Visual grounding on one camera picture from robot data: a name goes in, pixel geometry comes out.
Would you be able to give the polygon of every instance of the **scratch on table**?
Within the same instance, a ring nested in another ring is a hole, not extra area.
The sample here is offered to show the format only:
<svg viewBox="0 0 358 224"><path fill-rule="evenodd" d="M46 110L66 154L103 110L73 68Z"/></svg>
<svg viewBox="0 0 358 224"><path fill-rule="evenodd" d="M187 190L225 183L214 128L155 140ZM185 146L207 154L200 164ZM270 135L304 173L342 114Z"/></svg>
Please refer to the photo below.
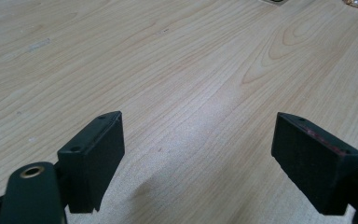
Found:
<svg viewBox="0 0 358 224"><path fill-rule="evenodd" d="M46 46L46 45L49 44L49 43L50 43L50 38L47 38L47 39L42 40L42 41L40 41L40 42L37 42L37 43L35 43L35 44L33 44L33 45L30 45L30 46L28 47L28 51L29 51L29 52L32 52L32 51L34 51L34 50L36 50L36 49L40 49L40 48Z"/></svg>

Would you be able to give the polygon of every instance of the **wood grain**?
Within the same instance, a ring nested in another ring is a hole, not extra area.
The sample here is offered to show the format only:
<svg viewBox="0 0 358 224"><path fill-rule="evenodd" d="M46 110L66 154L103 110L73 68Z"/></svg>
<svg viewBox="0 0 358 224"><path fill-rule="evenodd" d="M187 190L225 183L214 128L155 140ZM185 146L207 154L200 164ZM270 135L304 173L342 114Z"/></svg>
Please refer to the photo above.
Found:
<svg viewBox="0 0 358 224"><path fill-rule="evenodd" d="M121 110L126 155L70 223L351 223L270 156L278 111L358 148L358 9L339 0L0 0L9 174Z"/></svg>

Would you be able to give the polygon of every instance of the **wooden table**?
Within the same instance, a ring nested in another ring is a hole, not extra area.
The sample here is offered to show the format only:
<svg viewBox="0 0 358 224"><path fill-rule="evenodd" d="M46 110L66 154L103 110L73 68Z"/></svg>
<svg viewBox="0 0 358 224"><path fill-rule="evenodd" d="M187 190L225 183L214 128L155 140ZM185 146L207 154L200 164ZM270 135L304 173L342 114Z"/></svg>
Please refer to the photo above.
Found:
<svg viewBox="0 0 358 224"><path fill-rule="evenodd" d="M0 0L0 195L96 116L126 155L70 223L351 223L271 157L278 111L358 148L358 8L340 0Z"/></svg>

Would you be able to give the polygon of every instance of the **light wood surface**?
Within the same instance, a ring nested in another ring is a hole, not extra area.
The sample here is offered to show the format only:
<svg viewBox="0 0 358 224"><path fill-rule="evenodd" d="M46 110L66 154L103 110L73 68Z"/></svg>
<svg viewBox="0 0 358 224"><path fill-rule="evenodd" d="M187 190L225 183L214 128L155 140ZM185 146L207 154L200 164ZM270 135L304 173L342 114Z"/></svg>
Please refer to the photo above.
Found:
<svg viewBox="0 0 358 224"><path fill-rule="evenodd" d="M358 148L358 9L340 0L0 0L0 195L96 116L126 155L70 223L351 223L270 156L278 111Z"/></svg>

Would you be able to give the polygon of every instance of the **dark object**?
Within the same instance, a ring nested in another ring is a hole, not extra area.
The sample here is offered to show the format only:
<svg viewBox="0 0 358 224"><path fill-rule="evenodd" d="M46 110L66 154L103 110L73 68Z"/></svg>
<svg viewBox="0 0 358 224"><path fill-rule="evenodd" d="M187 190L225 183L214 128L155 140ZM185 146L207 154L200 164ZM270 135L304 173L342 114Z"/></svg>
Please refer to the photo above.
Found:
<svg viewBox="0 0 358 224"><path fill-rule="evenodd" d="M298 116L278 113L272 156L318 212L358 223L358 150Z"/></svg>
<svg viewBox="0 0 358 224"><path fill-rule="evenodd" d="M98 117L58 151L55 165L37 162L11 175L0 223L66 223L66 205L71 213L99 210L123 156L121 112Z"/></svg>

